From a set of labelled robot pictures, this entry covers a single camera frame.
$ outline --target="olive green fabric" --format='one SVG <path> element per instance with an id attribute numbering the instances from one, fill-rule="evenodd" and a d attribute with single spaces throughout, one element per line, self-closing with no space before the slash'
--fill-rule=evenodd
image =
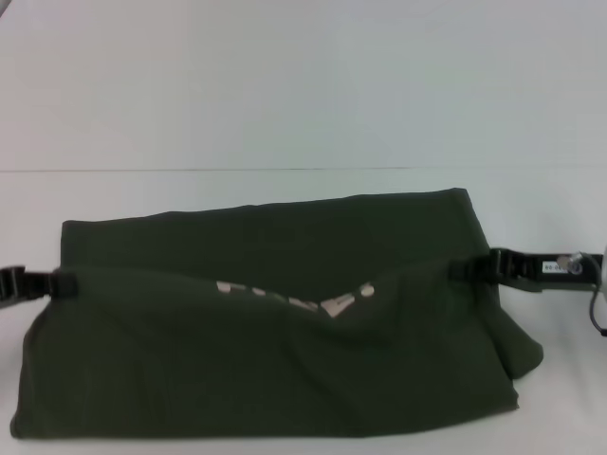
<path id="1" fill-rule="evenodd" d="M 12 434 L 371 436 L 514 410 L 542 348 L 495 288 L 448 277 L 487 250 L 463 190 L 67 222 L 79 297 L 28 332 Z"/>

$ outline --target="label sticker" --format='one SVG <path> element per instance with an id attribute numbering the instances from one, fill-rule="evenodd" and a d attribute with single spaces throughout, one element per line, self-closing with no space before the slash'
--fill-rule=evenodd
<path id="1" fill-rule="evenodd" d="M 562 268 L 556 261 L 546 261 L 542 263 L 542 273 L 569 273 Z"/>

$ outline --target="cable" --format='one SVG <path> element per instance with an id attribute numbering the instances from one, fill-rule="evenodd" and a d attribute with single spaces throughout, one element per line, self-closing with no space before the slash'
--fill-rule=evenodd
<path id="1" fill-rule="evenodd" d="M 600 269 L 600 265 L 598 265 L 597 260 L 595 258 L 593 258 L 590 254 L 581 253 L 581 256 L 586 261 L 590 262 L 590 264 L 592 264 L 593 267 L 595 268 L 595 272 L 597 272 L 597 282 L 595 283 L 595 290 L 593 292 L 592 298 L 590 299 L 590 307 L 588 310 L 588 312 L 590 314 L 590 321 L 592 322 L 592 325 L 595 326 L 595 328 L 598 330 L 598 332 L 603 337 L 607 337 L 607 329 L 598 325 L 597 318 L 595 317 L 595 306 L 597 304 L 598 294 L 600 293 L 600 288 L 602 286 L 602 278 L 601 278 L 602 271 Z"/>

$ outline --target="dark green shirt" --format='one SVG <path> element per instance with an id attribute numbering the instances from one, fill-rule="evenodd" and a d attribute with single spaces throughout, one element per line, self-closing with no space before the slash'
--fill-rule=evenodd
<path id="1" fill-rule="evenodd" d="M 468 195 L 67 222 L 74 299 L 29 330 L 19 438 L 370 436 L 517 408 L 542 348 L 497 289 Z"/>

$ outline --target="white surface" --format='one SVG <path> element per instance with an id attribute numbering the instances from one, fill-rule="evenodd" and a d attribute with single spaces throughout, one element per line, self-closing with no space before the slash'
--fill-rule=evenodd
<path id="1" fill-rule="evenodd" d="M 607 164 L 604 0 L 17 0 L 0 169 Z"/>
<path id="2" fill-rule="evenodd" d="M 493 246 L 601 251 L 604 170 L 394 170 L 0 174 L 3 264 L 49 269 L 59 261 L 61 222 L 165 210 L 200 210 L 355 193 L 469 189 Z M 371 440 L 232 440 L 175 443 L 18 443 L 10 439 L 23 335 L 41 302 L 0 315 L 0 453 L 38 454 L 599 454 L 607 449 L 607 340 L 587 316 L 589 295 L 503 291 L 507 311 L 545 348 L 518 381 L 521 409 L 424 434 Z M 600 303 L 602 316 L 604 302 Z"/>

